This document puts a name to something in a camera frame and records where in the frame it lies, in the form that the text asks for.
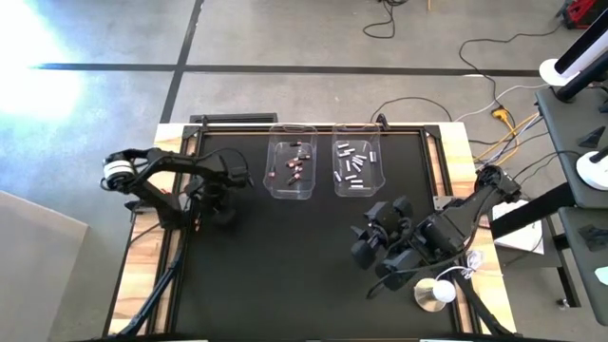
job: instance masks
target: metal bracket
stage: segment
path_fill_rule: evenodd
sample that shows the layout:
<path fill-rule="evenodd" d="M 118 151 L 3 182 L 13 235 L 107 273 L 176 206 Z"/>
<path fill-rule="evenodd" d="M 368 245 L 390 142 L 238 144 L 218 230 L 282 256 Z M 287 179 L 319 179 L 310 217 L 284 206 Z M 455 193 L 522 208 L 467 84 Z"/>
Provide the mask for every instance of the metal bracket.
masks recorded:
<path fill-rule="evenodd" d="M 425 124 L 425 132 L 435 139 L 441 139 L 441 129 L 437 124 Z"/>
<path fill-rule="evenodd" d="M 446 205 L 452 202 L 456 197 L 454 196 L 433 196 L 433 205 L 435 210 L 443 210 Z"/>
<path fill-rule="evenodd" d="M 195 137 L 197 133 L 199 133 L 199 126 L 197 125 L 186 125 L 183 127 L 183 131 L 181 133 L 182 139 L 190 139 Z"/>

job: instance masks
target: black tabletop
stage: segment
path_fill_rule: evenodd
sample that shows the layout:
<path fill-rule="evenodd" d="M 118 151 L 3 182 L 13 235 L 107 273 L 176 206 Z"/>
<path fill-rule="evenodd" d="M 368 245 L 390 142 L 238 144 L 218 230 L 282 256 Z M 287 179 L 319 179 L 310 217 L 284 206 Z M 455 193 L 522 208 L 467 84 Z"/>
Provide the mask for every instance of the black tabletop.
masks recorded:
<path fill-rule="evenodd" d="M 432 211 L 419 135 L 382 137 L 386 184 L 371 198 L 333 190 L 331 135 L 319 135 L 316 186 L 307 200 L 273 199 L 262 185 L 268 137 L 211 136 L 205 151 L 235 147 L 250 163 L 254 189 L 237 193 L 237 226 L 203 231 L 188 245 L 176 332 L 210 339 L 406 338 L 453 333 L 450 306 L 427 313 L 401 291 L 365 299 L 377 280 L 350 253 L 363 213 L 379 200 L 409 196 L 418 221 Z M 430 274 L 418 275 L 416 279 Z"/>
<path fill-rule="evenodd" d="M 568 104 L 558 100 L 550 88 L 538 91 L 536 97 L 539 111 L 557 151 L 569 150 L 585 154 L 594 150 L 579 147 L 577 140 L 596 128 L 608 125 L 608 114 L 598 110 L 608 101 L 605 91 L 584 89 Z M 606 145 L 608 134 L 604 134 L 599 141 L 599 148 Z M 608 192 L 598 191 L 580 179 L 576 168 L 578 157 L 571 153 L 561 153 L 559 159 L 577 205 L 581 208 L 608 209 Z"/>
<path fill-rule="evenodd" d="M 580 229 L 590 224 L 608 230 L 608 211 L 561 208 L 558 213 L 596 319 L 608 326 L 608 285 L 595 275 L 597 268 L 608 266 L 608 248 L 592 252 L 580 234 Z"/>

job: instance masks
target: white paper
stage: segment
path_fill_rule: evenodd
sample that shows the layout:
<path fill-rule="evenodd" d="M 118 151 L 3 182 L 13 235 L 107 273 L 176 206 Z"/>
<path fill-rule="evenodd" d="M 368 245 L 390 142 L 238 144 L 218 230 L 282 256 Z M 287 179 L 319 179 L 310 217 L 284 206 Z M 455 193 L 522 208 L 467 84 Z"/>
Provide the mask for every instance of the white paper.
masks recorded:
<path fill-rule="evenodd" d="M 492 208 L 492 219 L 497 219 L 502 215 L 515 210 L 522 205 L 527 204 L 527 200 L 520 199 L 515 203 L 502 203 Z M 494 240 L 494 243 L 503 247 L 515 248 L 523 251 L 534 252 L 536 254 L 544 255 L 544 243 L 539 243 L 542 238 L 542 224 L 538 220 L 534 223 L 528 224 L 520 230 L 517 230 L 509 235 Z M 539 243 L 539 246 L 532 251 L 532 249 Z"/>

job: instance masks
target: white object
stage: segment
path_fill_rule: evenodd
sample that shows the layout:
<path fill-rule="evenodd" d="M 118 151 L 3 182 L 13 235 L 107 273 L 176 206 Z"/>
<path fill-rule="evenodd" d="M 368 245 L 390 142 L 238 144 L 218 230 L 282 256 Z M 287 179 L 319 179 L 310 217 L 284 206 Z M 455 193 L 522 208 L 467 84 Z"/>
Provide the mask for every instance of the white object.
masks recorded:
<path fill-rule="evenodd" d="M 587 152 L 577 160 L 577 172 L 587 185 L 601 191 L 608 190 L 608 158 L 599 162 L 589 159 L 597 155 L 598 151 Z"/>
<path fill-rule="evenodd" d="M 608 31 L 604 32 L 590 47 L 588 47 L 562 74 L 563 77 L 576 76 L 581 70 L 588 67 L 608 47 Z"/>
<path fill-rule="evenodd" d="M 435 299 L 444 303 L 450 303 L 456 298 L 456 288 L 447 280 L 439 280 L 435 283 L 432 290 Z"/>
<path fill-rule="evenodd" d="M 541 63 L 539 67 L 539 73 L 542 79 L 550 84 L 551 86 L 565 86 L 570 80 L 575 78 L 579 73 L 574 75 L 565 76 L 555 70 L 555 63 L 558 61 L 557 58 L 548 59 Z"/>
<path fill-rule="evenodd" d="M 604 285 L 608 285 L 608 266 L 600 267 L 600 268 L 596 269 L 595 273 L 596 273 L 596 277 L 598 278 L 599 282 L 601 282 Z"/>
<path fill-rule="evenodd" d="M 497 219 L 502 215 L 511 212 L 523 205 L 527 204 L 527 200 L 520 199 L 515 203 L 502 203 L 492 208 L 492 218 Z M 523 251 L 534 252 L 544 255 L 544 245 L 539 243 L 542 239 L 542 224 L 538 220 L 530 223 L 511 234 L 505 235 L 494 240 L 498 246 L 515 248 Z"/>

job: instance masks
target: black table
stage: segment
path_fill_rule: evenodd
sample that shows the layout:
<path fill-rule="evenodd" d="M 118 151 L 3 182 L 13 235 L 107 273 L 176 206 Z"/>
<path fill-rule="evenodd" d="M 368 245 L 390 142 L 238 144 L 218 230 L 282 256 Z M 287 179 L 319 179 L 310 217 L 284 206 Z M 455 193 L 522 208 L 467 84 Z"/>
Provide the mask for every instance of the black table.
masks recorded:
<path fill-rule="evenodd" d="M 332 135 L 318 136 L 316 186 L 308 200 L 273 199 L 262 186 L 268 135 L 206 134 L 201 154 L 238 148 L 258 186 L 239 191 L 238 224 L 188 242 L 175 331 L 210 339 L 405 338 L 458 330 L 455 304 L 427 313 L 410 287 L 370 301 L 377 281 L 350 254 L 363 213 L 379 200 L 407 195 L 414 221 L 433 210 L 426 138 L 421 127 L 381 138 L 385 186 L 371 198 L 333 191 Z M 432 276 L 419 274 L 416 279 Z"/>

